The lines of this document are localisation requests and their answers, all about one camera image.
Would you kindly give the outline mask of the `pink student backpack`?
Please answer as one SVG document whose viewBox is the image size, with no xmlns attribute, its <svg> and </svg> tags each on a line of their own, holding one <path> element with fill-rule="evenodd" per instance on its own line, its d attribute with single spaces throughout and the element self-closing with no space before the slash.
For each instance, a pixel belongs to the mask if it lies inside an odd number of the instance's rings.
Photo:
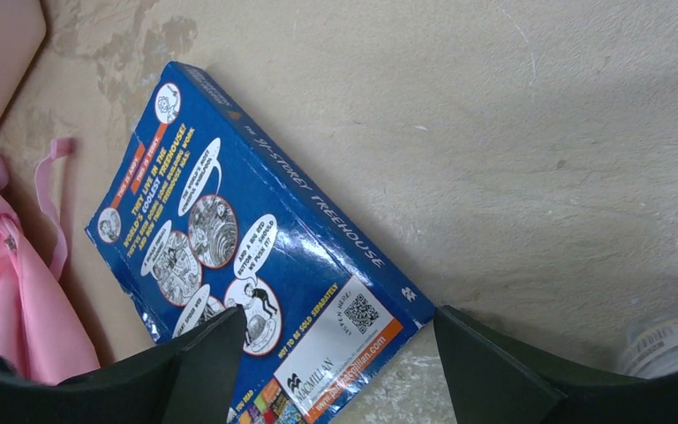
<svg viewBox="0 0 678 424">
<path fill-rule="evenodd" d="M 37 253 L 2 195 L 10 175 L 0 155 L 0 360 L 17 375 L 50 385 L 100 366 L 94 345 L 59 283 L 68 244 L 49 196 L 49 182 L 55 161 L 71 151 L 72 139 L 53 139 L 34 174 L 40 211 L 56 229 L 51 261 Z"/>
</svg>

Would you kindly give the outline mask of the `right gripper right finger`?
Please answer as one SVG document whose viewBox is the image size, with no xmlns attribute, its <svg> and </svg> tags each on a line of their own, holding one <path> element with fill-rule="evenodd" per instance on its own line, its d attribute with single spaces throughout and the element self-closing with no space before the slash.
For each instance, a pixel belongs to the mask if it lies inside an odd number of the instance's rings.
<svg viewBox="0 0 678 424">
<path fill-rule="evenodd" d="M 459 423 L 678 423 L 678 372 L 652 379 L 588 367 L 452 306 L 435 339 Z"/>
</svg>

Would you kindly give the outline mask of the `blue comic book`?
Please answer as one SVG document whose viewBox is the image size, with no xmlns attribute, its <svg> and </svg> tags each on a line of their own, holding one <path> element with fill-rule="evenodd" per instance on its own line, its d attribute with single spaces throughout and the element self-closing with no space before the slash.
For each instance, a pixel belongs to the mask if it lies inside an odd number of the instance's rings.
<svg viewBox="0 0 678 424">
<path fill-rule="evenodd" d="M 230 423 L 328 423 L 433 303 L 203 70 L 169 62 L 86 226 L 152 339 L 242 307 Z"/>
</svg>

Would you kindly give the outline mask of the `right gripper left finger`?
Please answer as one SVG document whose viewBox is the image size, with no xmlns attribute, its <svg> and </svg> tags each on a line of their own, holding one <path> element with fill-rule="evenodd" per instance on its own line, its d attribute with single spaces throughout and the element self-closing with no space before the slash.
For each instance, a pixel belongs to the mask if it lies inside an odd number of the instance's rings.
<svg viewBox="0 0 678 424">
<path fill-rule="evenodd" d="M 224 423 L 245 340 L 230 307 L 179 337 L 58 385 L 0 360 L 0 423 Z"/>
</svg>

